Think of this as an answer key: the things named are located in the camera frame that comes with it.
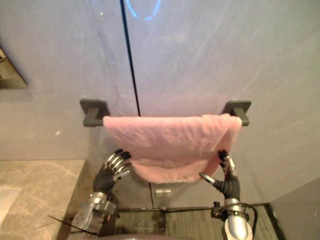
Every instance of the mirror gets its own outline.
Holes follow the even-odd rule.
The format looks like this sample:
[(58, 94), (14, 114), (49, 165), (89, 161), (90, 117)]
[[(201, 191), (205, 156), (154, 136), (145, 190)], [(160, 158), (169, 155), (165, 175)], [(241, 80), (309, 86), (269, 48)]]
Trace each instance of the mirror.
[(25, 89), (26, 82), (0, 48), (0, 89)]

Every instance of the towel rack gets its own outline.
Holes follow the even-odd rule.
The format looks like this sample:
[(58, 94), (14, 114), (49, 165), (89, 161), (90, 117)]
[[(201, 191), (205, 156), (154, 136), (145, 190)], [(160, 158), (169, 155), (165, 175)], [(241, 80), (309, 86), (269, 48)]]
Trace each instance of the towel rack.
[(250, 121), (246, 113), (251, 105), (250, 100), (236, 100), (228, 101), (225, 104), (223, 113), (230, 114), (231, 116), (237, 116), (241, 118), (242, 126), (248, 126)]
[(85, 127), (103, 126), (102, 118), (109, 116), (107, 102), (100, 99), (81, 99), (80, 105), (85, 114), (83, 125)]

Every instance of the robotic arm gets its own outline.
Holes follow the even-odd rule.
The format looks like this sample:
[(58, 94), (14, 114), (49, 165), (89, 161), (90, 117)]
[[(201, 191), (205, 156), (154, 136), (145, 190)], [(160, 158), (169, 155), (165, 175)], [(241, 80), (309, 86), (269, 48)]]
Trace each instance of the robotic arm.
[[(214, 202), (212, 217), (225, 220), (224, 230), (228, 240), (252, 240), (256, 224), (252, 231), (248, 224), (249, 217), (245, 213), (246, 208), (251, 206), (240, 202), (240, 183), (235, 164), (225, 150), (219, 151), (218, 154), (221, 160), (220, 166), (224, 172), (224, 181), (215, 180), (203, 172), (199, 173), (204, 180), (224, 195), (225, 207), (220, 208), (219, 202)], [(256, 222), (258, 216), (255, 209), (254, 213)]]
[(118, 180), (130, 174), (128, 167), (131, 164), (126, 161), (130, 157), (129, 152), (119, 149), (103, 163), (93, 181), (93, 193), (72, 220), (67, 240), (98, 239), (103, 224), (117, 211), (111, 189)]
[[(89, 200), (82, 204), (71, 223), (71, 231), (67, 240), (93, 240), (98, 239), (98, 234), (104, 223), (111, 222), (111, 216), (117, 214), (117, 206), (113, 201), (111, 189), (114, 184), (130, 174), (128, 161), (131, 155), (122, 149), (115, 151), (102, 165), (93, 182), (93, 193)], [(250, 205), (240, 202), (240, 184), (236, 175), (235, 164), (230, 155), (219, 151), (221, 167), (224, 172), (224, 181), (218, 181), (201, 172), (200, 176), (213, 185), (224, 195), (225, 207), (214, 203), (212, 217), (220, 218), (224, 222), (224, 230), (228, 240), (252, 240), (257, 221), (257, 212), (253, 224), (253, 231), (248, 224), (249, 216), (246, 208)]]

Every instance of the gray floor mat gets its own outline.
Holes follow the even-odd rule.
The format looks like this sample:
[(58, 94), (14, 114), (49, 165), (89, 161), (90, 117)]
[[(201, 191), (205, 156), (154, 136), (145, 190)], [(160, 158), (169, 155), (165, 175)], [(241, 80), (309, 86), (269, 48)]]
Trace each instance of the gray floor mat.
[[(255, 240), (277, 240), (264, 206), (257, 206)], [(224, 240), (223, 222), (211, 218), (210, 210), (162, 213), (159, 211), (120, 212), (115, 234), (158, 234), (194, 240)], [(253, 212), (249, 224), (252, 226)]]

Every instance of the towel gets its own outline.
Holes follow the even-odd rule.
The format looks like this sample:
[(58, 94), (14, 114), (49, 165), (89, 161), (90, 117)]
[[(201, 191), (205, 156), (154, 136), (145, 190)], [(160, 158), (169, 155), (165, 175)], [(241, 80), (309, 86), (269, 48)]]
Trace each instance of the towel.
[(229, 152), (239, 133), (239, 117), (103, 117), (115, 143), (132, 155), (134, 171), (151, 183), (195, 182), (212, 175), (218, 151)]

